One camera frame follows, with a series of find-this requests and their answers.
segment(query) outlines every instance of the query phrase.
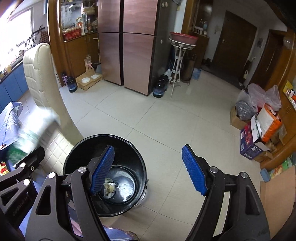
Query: tiled floor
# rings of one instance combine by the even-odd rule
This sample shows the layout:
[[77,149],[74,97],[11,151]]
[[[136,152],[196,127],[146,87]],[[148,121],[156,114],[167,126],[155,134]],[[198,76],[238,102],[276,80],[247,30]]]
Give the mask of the tiled floor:
[[[229,122],[229,112],[239,90],[202,71],[198,81],[169,87],[163,98],[144,96],[100,81],[86,92],[60,89],[65,105],[84,137],[114,134],[131,141],[144,158],[149,178],[147,195],[129,212],[102,218],[105,225],[135,232],[141,240],[185,240],[204,198],[195,191],[181,159],[181,148],[190,144],[197,156],[223,172],[246,171],[259,192],[259,164],[239,154],[239,130]],[[24,113],[34,102],[22,98]],[[220,233],[229,193],[215,233]]]

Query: blue rubber pad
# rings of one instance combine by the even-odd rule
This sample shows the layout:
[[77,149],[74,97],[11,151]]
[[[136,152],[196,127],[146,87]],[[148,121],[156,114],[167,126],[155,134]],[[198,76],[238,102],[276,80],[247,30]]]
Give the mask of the blue rubber pad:
[[191,181],[193,182],[195,190],[205,196],[207,192],[207,187],[205,185],[205,175],[187,146],[182,148],[182,159],[187,168]]
[[114,161],[114,155],[114,147],[110,146],[91,177],[91,187],[89,191],[92,195],[95,195],[102,189],[105,178]]

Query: purple box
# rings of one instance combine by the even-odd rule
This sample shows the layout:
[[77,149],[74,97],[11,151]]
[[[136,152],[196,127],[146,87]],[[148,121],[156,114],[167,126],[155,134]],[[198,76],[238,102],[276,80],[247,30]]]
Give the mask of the purple box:
[[251,122],[241,130],[240,154],[249,160],[252,160],[260,153],[268,151],[269,148],[260,140],[255,116],[253,116]]

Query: window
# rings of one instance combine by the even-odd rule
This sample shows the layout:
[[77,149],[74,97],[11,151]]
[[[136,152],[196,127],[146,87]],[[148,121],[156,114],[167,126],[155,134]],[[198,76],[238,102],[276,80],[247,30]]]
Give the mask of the window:
[[15,18],[0,24],[0,71],[19,56],[20,50],[26,50],[32,44],[25,46],[25,41],[32,34],[31,10],[27,10]]

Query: blue kitchen cabinet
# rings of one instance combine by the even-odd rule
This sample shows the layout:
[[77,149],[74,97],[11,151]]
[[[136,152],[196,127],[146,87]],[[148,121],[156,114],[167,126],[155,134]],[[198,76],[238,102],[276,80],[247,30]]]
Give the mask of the blue kitchen cabinet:
[[21,92],[24,94],[29,88],[26,82],[26,77],[24,73],[24,65],[21,64],[13,71],[13,75],[15,76],[15,79],[17,80],[17,83],[20,87]]
[[7,104],[11,102],[11,98],[9,97],[4,84],[0,84],[0,113],[4,110]]
[[18,101],[22,97],[22,91],[15,79],[15,76],[10,74],[1,85],[5,86],[5,89],[11,99],[11,101]]

